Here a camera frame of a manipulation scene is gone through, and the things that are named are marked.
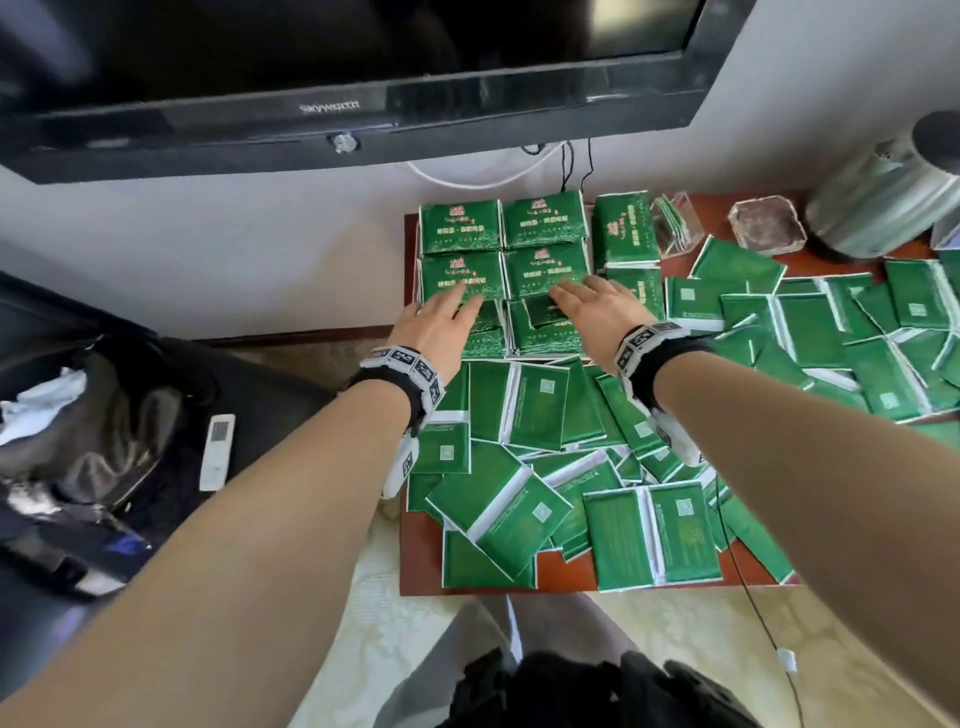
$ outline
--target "gray pants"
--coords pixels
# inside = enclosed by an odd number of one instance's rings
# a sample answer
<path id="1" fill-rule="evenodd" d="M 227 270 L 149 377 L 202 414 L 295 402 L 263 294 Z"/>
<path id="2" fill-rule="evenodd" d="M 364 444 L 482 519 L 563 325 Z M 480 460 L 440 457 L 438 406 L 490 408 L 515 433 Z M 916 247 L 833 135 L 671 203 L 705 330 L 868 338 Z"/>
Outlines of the gray pants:
<path id="1" fill-rule="evenodd" d="M 495 647 L 510 651 L 512 632 L 524 654 L 545 650 L 591 665 L 617 665 L 620 655 L 636 650 L 585 595 L 518 594 L 510 596 L 510 603 L 516 631 L 505 596 L 483 595 L 465 604 L 420 666 L 383 704 L 374 728 L 393 728 L 422 714 L 430 715 L 424 725 L 443 722 L 464 667 Z"/>

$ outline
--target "black cable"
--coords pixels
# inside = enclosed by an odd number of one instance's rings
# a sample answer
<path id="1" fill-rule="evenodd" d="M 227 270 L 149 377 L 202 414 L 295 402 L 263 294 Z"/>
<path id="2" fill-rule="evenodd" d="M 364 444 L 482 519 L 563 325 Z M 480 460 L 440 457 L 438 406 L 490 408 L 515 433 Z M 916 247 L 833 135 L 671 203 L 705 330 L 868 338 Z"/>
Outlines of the black cable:
<path id="1" fill-rule="evenodd" d="M 723 531 L 724 541 L 727 542 L 727 550 L 730 552 L 730 557 L 733 559 L 733 567 L 736 569 L 736 576 L 740 580 L 740 586 L 743 587 L 743 591 L 746 593 L 747 598 L 750 600 L 750 606 L 754 608 L 754 613 L 756 618 L 760 620 L 760 626 L 763 627 L 763 631 L 767 633 L 767 639 L 770 641 L 770 644 L 774 647 L 774 652 L 777 653 L 777 659 L 780 659 L 780 647 L 777 645 L 777 641 L 774 639 L 773 634 L 770 632 L 770 628 L 767 626 L 767 622 L 764 620 L 763 615 L 760 613 L 759 608 L 756 606 L 754 601 L 754 596 L 750 593 L 750 588 L 747 586 L 746 580 L 743 578 L 743 572 L 740 571 L 740 565 L 736 562 L 736 554 L 733 553 L 733 549 L 730 548 L 730 535 L 727 533 L 727 525 L 723 520 L 723 508 L 720 507 L 720 491 L 717 491 L 717 515 L 720 517 L 720 530 Z M 786 675 L 786 681 L 790 683 L 790 690 L 793 692 L 793 701 L 797 704 L 797 717 L 800 719 L 800 728 L 806 728 L 806 723 L 804 722 L 804 707 L 800 704 L 800 694 L 797 692 L 797 686 L 794 685 L 793 676 L 790 675 L 790 672 L 784 667 L 783 674 Z"/>
<path id="2" fill-rule="evenodd" d="M 584 178 L 580 180 L 580 191 L 584 191 L 584 182 L 587 181 L 587 177 L 593 174 L 593 139 L 587 137 L 587 159 L 590 160 L 590 171 L 584 175 Z"/>
<path id="3" fill-rule="evenodd" d="M 569 172 L 566 171 L 566 150 L 567 149 L 570 150 L 570 171 Z M 570 178 L 573 177 L 573 166 L 575 164 L 575 154 L 573 151 L 573 145 L 570 142 L 566 142 L 561 154 L 563 155 L 561 157 L 561 164 L 564 166 L 564 181 L 560 185 L 560 191 L 566 192 L 566 184 L 570 182 Z"/>

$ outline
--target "television screen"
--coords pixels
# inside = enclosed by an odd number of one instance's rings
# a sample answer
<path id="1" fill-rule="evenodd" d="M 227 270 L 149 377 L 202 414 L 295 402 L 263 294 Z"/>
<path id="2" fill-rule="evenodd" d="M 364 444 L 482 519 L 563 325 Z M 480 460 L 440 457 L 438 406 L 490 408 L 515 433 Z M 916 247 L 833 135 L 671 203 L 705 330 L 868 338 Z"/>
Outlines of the television screen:
<path id="1" fill-rule="evenodd" d="M 701 0 L 18 0 L 0 109 L 45 112 L 657 54 Z"/>

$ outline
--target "power cord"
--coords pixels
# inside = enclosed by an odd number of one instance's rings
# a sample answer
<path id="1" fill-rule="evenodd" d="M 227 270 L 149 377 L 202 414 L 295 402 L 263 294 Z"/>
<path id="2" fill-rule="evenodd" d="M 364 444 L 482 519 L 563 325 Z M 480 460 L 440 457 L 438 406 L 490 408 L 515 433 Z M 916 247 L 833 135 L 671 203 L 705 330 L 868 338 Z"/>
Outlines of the power cord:
<path id="1" fill-rule="evenodd" d="M 580 180 L 580 191 L 584 191 L 584 182 L 587 181 L 587 177 L 593 174 L 593 139 L 587 137 L 587 159 L 590 162 L 590 171 L 584 175 L 584 178 Z"/>
<path id="2" fill-rule="evenodd" d="M 747 586 L 747 581 L 743 578 L 743 572 L 740 571 L 740 565 L 736 562 L 736 554 L 733 553 L 733 549 L 730 548 L 730 535 L 727 533 L 727 525 L 723 520 L 723 508 L 720 506 L 719 492 L 717 492 L 717 515 L 720 517 L 720 530 L 723 531 L 724 541 L 727 542 L 727 551 L 730 552 L 730 556 L 733 559 L 733 567 L 736 569 L 736 576 L 740 580 L 740 586 L 743 587 L 744 593 L 746 593 L 747 598 L 750 600 L 750 606 L 754 608 L 756 618 L 760 620 L 760 626 L 763 627 L 763 631 L 767 633 L 767 639 L 774 647 L 774 652 L 777 653 L 777 659 L 779 659 L 780 646 L 777 645 L 777 641 L 774 639 L 773 633 L 770 631 L 766 620 L 763 618 L 759 608 L 756 606 L 754 596 L 750 593 L 750 588 Z M 797 717 L 800 719 L 800 728 L 806 728 L 806 723 L 804 723 L 804 707 L 800 703 L 800 694 L 797 692 L 797 686 L 794 684 L 793 677 L 790 675 L 789 671 L 787 671 L 786 667 L 783 669 L 783 674 L 786 675 L 786 680 L 788 683 L 790 683 L 790 691 L 793 692 L 793 701 L 797 704 Z"/>
<path id="3" fill-rule="evenodd" d="M 408 161 L 407 166 L 410 167 L 410 169 L 412 169 L 419 177 L 423 177 L 428 182 L 439 184 L 442 187 L 452 187 L 453 189 L 475 189 L 475 190 L 494 189 L 495 187 L 501 187 L 504 184 L 509 184 L 510 182 L 513 182 L 514 180 L 519 180 L 524 175 L 530 174 L 535 169 L 537 169 L 537 167 L 539 167 L 541 164 L 543 164 L 548 159 L 550 159 L 555 154 L 557 154 L 557 152 L 560 152 L 561 150 L 565 149 L 566 145 L 569 143 L 570 142 L 568 141 L 562 141 L 559 144 L 557 144 L 553 149 L 551 149 L 550 151 L 548 151 L 546 154 L 543 154 L 543 155 L 540 152 L 533 154 L 532 152 L 527 152 L 526 150 L 523 150 L 526 154 L 530 155 L 531 157 L 537 157 L 537 159 L 535 159 L 534 162 L 529 167 L 517 172 L 515 175 L 511 175 L 506 180 L 500 180 L 498 182 L 488 182 L 486 184 L 467 184 L 465 182 L 450 182 L 448 180 L 441 180 L 439 178 L 428 175 L 426 172 L 420 169 L 412 161 Z"/>
<path id="4" fill-rule="evenodd" d="M 566 171 L 566 148 L 570 149 L 570 171 Z M 573 152 L 573 145 L 566 141 L 564 142 L 564 150 L 560 157 L 561 170 L 563 174 L 563 181 L 560 184 L 560 191 L 566 192 L 566 184 L 570 182 L 570 178 L 573 177 L 573 166 L 576 163 L 575 155 Z"/>

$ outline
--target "television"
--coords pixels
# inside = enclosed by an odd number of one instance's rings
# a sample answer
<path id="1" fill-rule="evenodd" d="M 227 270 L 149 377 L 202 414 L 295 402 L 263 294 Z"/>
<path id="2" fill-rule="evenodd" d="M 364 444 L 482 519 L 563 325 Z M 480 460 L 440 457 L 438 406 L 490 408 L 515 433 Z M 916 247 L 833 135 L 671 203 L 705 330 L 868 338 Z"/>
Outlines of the television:
<path id="1" fill-rule="evenodd" d="M 83 182 L 681 127 L 754 2 L 0 2 L 0 164 Z"/>

